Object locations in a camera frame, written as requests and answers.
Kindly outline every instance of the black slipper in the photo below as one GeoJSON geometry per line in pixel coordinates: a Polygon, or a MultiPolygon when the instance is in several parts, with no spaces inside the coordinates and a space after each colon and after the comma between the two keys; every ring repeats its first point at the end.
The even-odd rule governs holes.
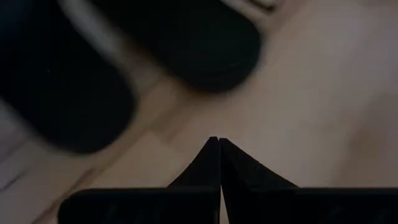
{"type": "Polygon", "coordinates": [[[76,32],[54,0],[1,7],[0,94],[41,136],[94,152],[127,126],[133,97],[118,71],[76,32]]]}
{"type": "Polygon", "coordinates": [[[229,90],[258,61],[257,29],[219,0],[91,1],[176,76],[199,90],[229,90]]]}

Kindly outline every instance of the black object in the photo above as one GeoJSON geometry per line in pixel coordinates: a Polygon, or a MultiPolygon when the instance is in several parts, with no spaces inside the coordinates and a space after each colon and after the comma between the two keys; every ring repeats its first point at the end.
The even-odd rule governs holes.
{"type": "Polygon", "coordinates": [[[397,223],[397,189],[300,189],[227,139],[210,138],[167,188],[75,193],[59,224],[219,223],[220,183],[229,223],[397,223]]]}
{"type": "Polygon", "coordinates": [[[196,89],[229,90],[258,61],[257,29],[219,0],[91,2],[196,89]]]}
{"type": "Polygon", "coordinates": [[[0,32],[0,95],[39,134],[77,152],[119,136],[133,111],[131,92],[57,1],[1,1],[0,32]]]}

